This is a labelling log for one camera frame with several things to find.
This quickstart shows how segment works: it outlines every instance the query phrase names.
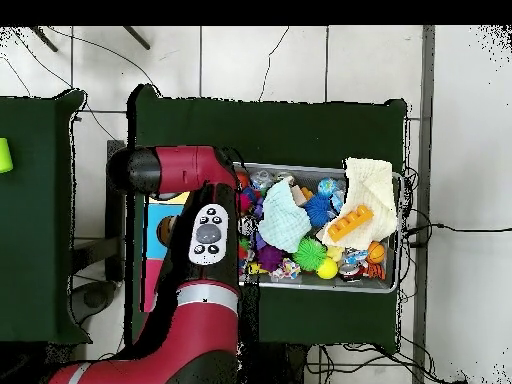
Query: gray plastic bin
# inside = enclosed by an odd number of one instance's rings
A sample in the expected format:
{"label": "gray plastic bin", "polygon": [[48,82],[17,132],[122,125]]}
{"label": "gray plastic bin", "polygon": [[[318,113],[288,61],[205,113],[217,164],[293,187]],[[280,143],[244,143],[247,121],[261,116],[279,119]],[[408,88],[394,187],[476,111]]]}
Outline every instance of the gray plastic bin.
{"label": "gray plastic bin", "polygon": [[[240,164],[235,164],[236,169],[242,169]],[[345,170],[331,168],[310,168],[299,166],[267,165],[248,163],[245,167],[249,173],[265,169],[272,174],[281,171],[290,172],[295,177],[295,184],[300,187],[307,187],[314,193],[317,192],[318,183],[322,178],[331,177],[334,179],[343,179]],[[386,260],[381,264],[386,271],[386,279],[363,277],[359,280],[344,281],[339,276],[324,280],[315,274],[301,273],[296,279],[271,278],[269,274],[260,274],[259,276],[243,274],[240,277],[240,285],[245,282],[256,282],[259,277],[260,287],[286,288],[292,290],[327,290],[327,291],[350,291],[365,293],[390,293],[398,286],[400,278],[400,252],[401,252],[401,228],[402,228],[402,205],[404,181],[400,174],[393,173],[393,188],[396,199],[396,211],[398,217],[398,228],[391,236],[384,239],[381,243],[386,247]],[[311,231],[309,234],[313,238],[319,228]]]}

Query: green table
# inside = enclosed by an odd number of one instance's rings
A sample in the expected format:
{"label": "green table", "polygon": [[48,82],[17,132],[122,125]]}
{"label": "green table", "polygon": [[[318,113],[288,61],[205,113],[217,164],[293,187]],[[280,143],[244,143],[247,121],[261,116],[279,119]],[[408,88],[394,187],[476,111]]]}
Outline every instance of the green table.
{"label": "green table", "polygon": [[[128,102],[129,141],[137,145],[214,145],[238,149],[245,162],[339,168],[347,157],[389,161],[401,172],[406,104],[237,102],[160,98],[139,86]],[[141,252],[143,199],[136,198],[135,252]],[[135,254],[133,336],[140,254]],[[260,340],[302,344],[373,342],[395,347],[396,292],[366,294],[261,289]]]}
{"label": "green table", "polygon": [[70,119],[85,93],[0,97],[0,137],[14,168],[0,174],[0,340],[84,343],[68,313]]}

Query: orange ball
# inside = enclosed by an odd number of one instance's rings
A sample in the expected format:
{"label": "orange ball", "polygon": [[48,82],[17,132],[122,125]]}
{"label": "orange ball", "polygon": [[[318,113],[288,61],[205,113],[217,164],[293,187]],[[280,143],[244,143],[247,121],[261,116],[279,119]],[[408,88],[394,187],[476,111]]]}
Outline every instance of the orange ball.
{"label": "orange ball", "polygon": [[368,247],[368,256],[366,260],[371,264],[378,264],[386,257],[386,249],[382,244],[372,241]]}
{"label": "orange ball", "polygon": [[240,189],[243,190],[245,187],[249,185],[249,177],[243,171],[237,171],[236,176],[238,177],[238,181],[240,181],[240,185],[242,186]]}

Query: orange building block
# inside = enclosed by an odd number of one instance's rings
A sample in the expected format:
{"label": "orange building block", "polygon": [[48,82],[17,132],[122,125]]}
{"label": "orange building block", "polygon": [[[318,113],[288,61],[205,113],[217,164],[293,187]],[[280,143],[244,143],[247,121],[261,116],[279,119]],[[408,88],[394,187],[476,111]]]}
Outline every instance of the orange building block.
{"label": "orange building block", "polygon": [[313,197],[313,192],[309,191],[306,187],[302,187],[300,191],[302,191],[302,194],[304,195],[306,200],[309,200]]}
{"label": "orange building block", "polygon": [[373,217],[373,212],[365,205],[359,205],[355,212],[350,212],[343,218],[338,219],[329,227],[327,233],[334,242],[359,227],[363,222]]}

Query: towel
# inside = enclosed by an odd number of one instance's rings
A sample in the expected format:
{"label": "towel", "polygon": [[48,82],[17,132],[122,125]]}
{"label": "towel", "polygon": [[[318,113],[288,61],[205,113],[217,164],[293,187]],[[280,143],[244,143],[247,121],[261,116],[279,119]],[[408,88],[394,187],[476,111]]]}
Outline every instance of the towel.
{"label": "towel", "polygon": [[263,220],[258,225],[261,238],[271,246],[295,253],[309,230],[308,214],[295,204],[288,178],[274,184],[263,201]]}
{"label": "towel", "polygon": [[[386,161],[349,158],[345,175],[349,182],[346,203],[340,209],[338,218],[324,227],[322,243],[365,250],[372,241],[381,241],[396,230],[392,167]],[[334,242],[327,230],[336,220],[355,211],[359,205],[370,209],[373,218]]]}

